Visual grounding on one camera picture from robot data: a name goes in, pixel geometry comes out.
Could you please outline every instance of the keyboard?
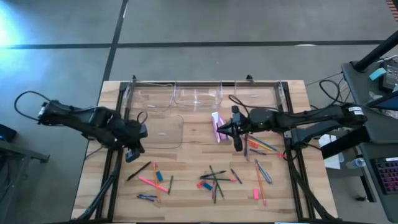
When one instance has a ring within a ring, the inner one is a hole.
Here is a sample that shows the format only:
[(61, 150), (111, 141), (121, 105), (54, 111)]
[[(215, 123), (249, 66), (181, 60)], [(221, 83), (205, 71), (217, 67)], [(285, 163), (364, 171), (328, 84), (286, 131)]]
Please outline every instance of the keyboard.
[(398, 194), (398, 157), (372, 159), (371, 164), (384, 194)]

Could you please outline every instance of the concrete floor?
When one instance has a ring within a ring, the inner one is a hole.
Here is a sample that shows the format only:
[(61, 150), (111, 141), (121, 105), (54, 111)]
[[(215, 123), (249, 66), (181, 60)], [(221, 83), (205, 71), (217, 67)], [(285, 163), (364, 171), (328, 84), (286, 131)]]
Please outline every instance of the concrete floor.
[[(110, 44), (121, 5), (122, 0), (0, 0), (0, 44)], [(381, 40), (397, 28), (384, 0), (130, 0), (119, 42)], [(234, 80), (250, 73), (259, 80), (310, 83), (373, 48), (118, 49), (109, 79), (136, 74), (141, 80)], [(95, 105), (108, 54), (109, 49), (0, 50), (0, 123), (18, 131), (20, 145), (51, 154), (48, 164), (31, 163), (7, 223), (68, 220), (87, 146), (74, 130), (39, 126), (18, 115), (15, 97), (36, 90), (62, 103)], [(312, 104), (327, 101), (317, 84), (307, 91)], [(42, 101), (27, 96), (19, 107), (35, 116)], [(359, 178), (330, 182), (340, 218), (389, 223), (378, 203), (352, 199), (361, 190)]]

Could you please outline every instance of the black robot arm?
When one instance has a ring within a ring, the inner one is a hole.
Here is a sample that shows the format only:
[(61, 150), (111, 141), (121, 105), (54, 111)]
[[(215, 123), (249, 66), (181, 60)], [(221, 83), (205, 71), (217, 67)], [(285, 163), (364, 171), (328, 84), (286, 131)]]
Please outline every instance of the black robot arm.
[(121, 115), (105, 107), (87, 109), (63, 105), (57, 100), (45, 102), (39, 113), (39, 124), (68, 126), (93, 137), (107, 148), (128, 148), (126, 161), (137, 159), (145, 150), (140, 139), (147, 137), (145, 124), (135, 120), (125, 121)]
[[(230, 121), (220, 126), (217, 131), (231, 136), (237, 151), (242, 151), (243, 148), (241, 134), (262, 131), (277, 133), (292, 131), (296, 140), (294, 144), (299, 144), (300, 141), (308, 141), (309, 137), (324, 134), (340, 126), (357, 128), (367, 120), (360, 107), (349, 103), (295, 114), (254, 108), (248, 117), (239, 111), (238, 106), (232, 106), (232, 113)], [(308, 129), (296, 128), (299, 125), (310, 123), (318, 124)]]

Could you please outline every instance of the wooden table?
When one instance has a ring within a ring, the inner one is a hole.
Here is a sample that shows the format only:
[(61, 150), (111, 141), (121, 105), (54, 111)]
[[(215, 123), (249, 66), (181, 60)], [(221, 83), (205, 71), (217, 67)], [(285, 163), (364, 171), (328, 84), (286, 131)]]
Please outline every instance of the wooden table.
[[(287, 82), (294, 112), (309, 110), (304, 82)], [(99, 98), (100, 106), (115, 109), (119, 85), (120, 82), (104, 82)], [(269, 99), (269, 97), (262, 96), (263, 91), (256, 91), (258, 90), (243, 90), (239, 98), (251, 103)], [(228, 94), (233, 93), (233, 86), (223, 88), (223, 101), (218, 111), (223, 115), (224, 119), (229, 119), (231, 116), (233, 103), (228, 99)], [(161, 95), (161, 92), (155, 91), (147, 97), (153, 99), (156, 94)], [(174, 103), (167, 116), (180, 115), (183, 117), (181, 145), (173, 149), (146, 148), (146, 152), (132, 163), (126, 163), (123, 159), (114, 222), (297, 221), (287, 162), (278, 158), (275, 153), (270, 153), (267, 156), (251, 153), (250, 162), (247, 162), (242, 152), (236, 152), (231, 143), (216, 144), (210, 113), (209, 107), (207, 109), (201, 107), (200, 110), (196, 111), (180, 110)], [(176, 125), (178, 124), (171, 125), (171, 129), (175, 128)], [(151, 127), (152, 129), (156, 128), (149, 121), (148, 129)], [(278, 148), (279, 152), (284, 151), (283, 139), (279, 134), (263, 132), (257, 133), (256, 136)], [(99, 148), (99, 144), (91, 142), (87, 153), (97, 148)], [(303, 157), (311, 190), (327, 211), (336, 217), (335, 203), (321, 152), (318, 149), (309, 147), (303, 150)], [(106, 150), (102, 150), (85, 161), (72, 218), (79, 216), (98, 193), (105, 158)], [(271, 185), (263, 181), (267, 206), (263, 206), (261, 200), (253, 200), (252, 191), (254, 188), (259, 188), (254, 158), (261, 162), (273, 180)], [(166, 189), (169, 187), (171, 175), (174, 176), (171, 194), (167, 195), (162, 192), (162, 200), (157, 205), (136, 197), (138, 194), (155, 194), (154, 187), (138, 180), (138, 176), (142, 176), (153, 181), (154, 174), (151, 167), (146, 168), (132, 180), (126, 181), (129, 175), (148, 161), (157, 162), (164, 178), (161, 186)], [(243, 181), (242, 185), (237, 182), (220, 182), (225, 199), (223, 200), (219, 193), (216, 204), (213, 204), (211, 192), (207, 189), (198, 189), (196, 187), (198, 176), (210, 172), (209, 165), (212, 165), (214, 170), (227, 170), (226, 173), (219, 175), (219, 177), (233, 178), (229, 171), (229, 168), (233, 168)], [(304, 196), (302, 192), (300, 193), (303, 210), (306, 211)], [(106, 215), (106, 211), (107, 207), (105, 206), (103, 215)]]

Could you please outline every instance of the wooden tabletop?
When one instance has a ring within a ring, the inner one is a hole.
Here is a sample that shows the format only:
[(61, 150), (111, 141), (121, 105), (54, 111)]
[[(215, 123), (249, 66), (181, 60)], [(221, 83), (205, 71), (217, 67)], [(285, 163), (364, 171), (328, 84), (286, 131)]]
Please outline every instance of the wooden tabletop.
[[(294, 112), (309, 110), (304, 82), (287, 82)], [(115, 109), (119, 85), (120, 82), (104, 82), (98, 104)], [(270, 152), (266, 156), (251, 153), (250, 161), (247, 162), (242, 152), (234, 150), (231, 142), (217, 144), (215, 141), (211, 112), (218, 110), (224, 119), (230, 118), (231, 106), (234, 104), (228, 99), (228, 95), (234, 94), (233, 86), (223, 87), (222, 101), (215, 99), (216, 91), (209, 90), (207, 95), (201, 96), (202, 106), (198, 107), (189, 106), (191, 97), (189, 89), (179, 91), (176, 93), (175, 102), (172, 102), (172, 107), (165, 112), (160, 111), (170, 103), (168, 89), (161, 88), (161, 90), (152, 91), (153, 89), (142, 87), (136, 90), (137, 94), (134, 94), (134, 101), (141, 101), (141, 105), (134, 104), (134, 106), (143, 106), (149, 111), (149, 118), (146, 121), (149, 137), (142, 141), (146, 152), (141, 154), (140, 158), (132, 163), (127, 163), (123, 159), (114, 222), (297, 221), (286, 161), (277, 157), (276, 153)], [(263, 106), (274, 104), (271, 89), (267, 88), (240, 88), (238, 97), (247, 104), (262, 104)], [(214, 102), (219, 102), (220, 105), (204, 106)], [(135, 119), (137, 111), (135, 110), (130, 118)], [(279, 134), (263, 132), (256, 133), (255, 136), (278, 148), (279, 152), (284, 151), (283, 139)], [(87, 153), (99, 146), (97, 142), (90, 142)], [(309, 147), (303, 150), (303, 157), (312, 192), (326, 210), (337, 217), (321, 152)], [(85, 161), (72, 218), (81, 215), (98, 193), (105, 158), (106, 150), (103, 149)], [(259, 189), (254, 165), (255, 158), (261, 162), (273, 180), (272, 184), (264, 180), (262, 182), (267, 200), (266, 206), (263, 206), (261, 200), (253, 199), (253, 189)], [(138, 179), (138, 177), (144, 177), (154, 181), (151, 166), (135, 178), (126, 181), (129, 175), (148, 161), (156, 161), (164, 178), (160, 185), (166, 189), (169, 187), (170, 177), (174, 176), (170, 195), (162, 192), (160, 203), (136, 197), (138, 194), (156, 194), (154, 187)], [(197, 188), (198, 177), (210, 173), (209, 165), (212, 165), (215, 171), (227, 170), (224, 174), (218, 175), (219, 178), (233, 178), (229, 170), (233, 168), (243, 182), (243, 184), (220, 182), (224, 199), (218, 192), (216, 204), (211, 199), (211, 192)], [(300, 193), (304, 214), (307, 216), (303, 193), (301, 191)], [(107, 204), (103, 215), (106, 215)]]

